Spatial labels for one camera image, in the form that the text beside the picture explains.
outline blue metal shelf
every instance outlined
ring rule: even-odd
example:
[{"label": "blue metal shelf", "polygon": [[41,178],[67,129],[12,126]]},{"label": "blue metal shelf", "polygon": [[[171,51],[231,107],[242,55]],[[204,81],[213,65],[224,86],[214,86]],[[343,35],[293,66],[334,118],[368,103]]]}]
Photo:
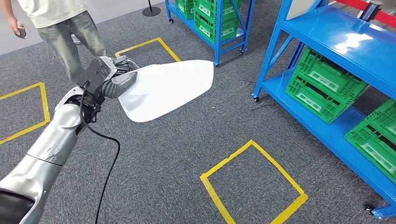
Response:
[{"label": "blue metal shelf", "polygon": [[282,21],[281,29],[396,98],[395,34],[332,6]]},{"label": "blue metal shelf", "polygon": [[[172,17],[171,17],[171,12],[172,12],[174,15],[176,15],[176,17],[178,19],[180,19],[186,26],[188,26],[188,28],[190,28],[199,38],[201,38],[207,45],[209,45],[214,50],[214,54],[215,54],[214,64],[216,66],[220,64],[220,55],[221,54],[224,54],[224,53],[226,53],[232,49],[238,48],[238,47],[240,47],[241,54],[246,51],[246,45],[248,42],[250,24],[251,24],[251,20],[253,17],[253,8],[255,5],[255,0],[249,0],[249,7],[248,7],[248,11],[247,11],[246,22],[243,22],[241,16],[238,15],[238,20],[239,20],[239,23],[240,23],[242,29],[238,28],[237,34],[234,38],[228,39],[223,42],[219,42],[218,39],[220,39],[219,34],[221,33],[221,31],[220,31],[221,26],[216,26],[216,29],[217,29],[216,33],[218,34],[218,36],[216,36],[215,44],[211,43],[208,39],[206,39],[205,36],[203,36],[200,32],[198,32],[195,29],[194,20],[187,20],[183,16],[183,14],[181,14],[181,12],[177,9],[175,3],[169,3],[169,0],[165,0],[165,5],[166,5],[166,9],[167,9],[167,14],[168,14],[168,20],[172,19]],[[218,9],[217,15],[218,16],[216,18],[216,21],[218,21],[218,24],[221,24],[221,16],[219,16],[221,13],[219,13],[219,12],[222,11],[222,8],[223,8],[223,1],[219,0],[218,4],[217,4],[217,9]],[[237,39],[241,39],[241,41],[239,41],[238,43],[233,44],[232,46],[229,46],[225,49],[221,49],[222,45],[229,43],[231,41],[235,41]]]},{"label": "blue metal shelf", "polygon": [[386,201],[396,201],[396,185],[344,139],[365,116],[349,107],[331,124],[326,124],[285,93],[293,71],[294,68],[286,70],[261,83],[261,87]]},{"label": "blue metal shelf", "polygon": [[[306,44],[396,99],[396,35],[328,6],[326,0],[315,0],[307,13],[287,21],[291,2],[282,1],[252,96],[257,98],[260,91],[265,90],[381,195],[388,205],[372,210],[377,219],[396,216],[396,184],[344,139],[344,135],[363,120],[364,115],[350,107],[328,125],[284,92]],[[289,37],[275,53],[281,31],[288,33]],[[300,43],[286,71],[266,80],[269,69],[293,38]]]}]

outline shoe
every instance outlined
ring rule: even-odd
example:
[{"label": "shoe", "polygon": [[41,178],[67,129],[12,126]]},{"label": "shoe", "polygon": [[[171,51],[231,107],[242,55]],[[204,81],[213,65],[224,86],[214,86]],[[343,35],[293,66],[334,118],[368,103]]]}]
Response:
[{"label": "shoe", "polygon": [[82,44],[82,42],[74,34],[71,35],[71,38],[73,39],[74,44]]}]

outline jeans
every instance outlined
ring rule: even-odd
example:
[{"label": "jeans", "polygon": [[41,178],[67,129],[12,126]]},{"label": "jeans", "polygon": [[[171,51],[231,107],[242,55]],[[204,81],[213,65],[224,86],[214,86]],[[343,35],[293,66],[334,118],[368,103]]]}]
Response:
[{"label": "jeans", "polygon": [[69,79],[75,84],[84,73],[84,69],[71,34],[74,34],[94,56],[106,56],[105,45],[88,11],[37,30],[66,68]]}]

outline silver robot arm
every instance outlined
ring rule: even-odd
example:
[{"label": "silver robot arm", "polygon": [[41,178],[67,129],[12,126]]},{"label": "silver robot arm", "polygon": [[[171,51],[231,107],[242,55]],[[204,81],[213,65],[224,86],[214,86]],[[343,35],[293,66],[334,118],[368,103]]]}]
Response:
[{"label": "silver robot arm", "polygon": [[[94,122],[104,97],[117,98],[136,81],[129,59],[98,57],[56,106],[52,121],[20,163],[0,181],[0,223],[35,224],[85,123]],[[82,99],[83,90],[86,97]],[[80,103],[83,100],[83,117]]]}]

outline person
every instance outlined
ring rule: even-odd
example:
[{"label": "person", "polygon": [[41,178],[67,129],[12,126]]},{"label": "person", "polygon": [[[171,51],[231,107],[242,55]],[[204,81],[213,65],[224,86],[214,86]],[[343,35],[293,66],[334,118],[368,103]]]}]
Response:
[{"label": "person", "polygon": [[76,45],[82,44],[82,42],[74,34],[71,34],[71,39],[73,40],[74,44],[76,44]]},{"label": "person", "polygon": [[[81,41],[94,56],[106,56],[105,45],[87,11],[83,0],[18,0],[29,16],[40,37],[52,49],[66,68],[73,83],[84,69],[75,41]],[[14,16],[11,0],[0,0],[11,30],[20,34],[18,20]]]}]

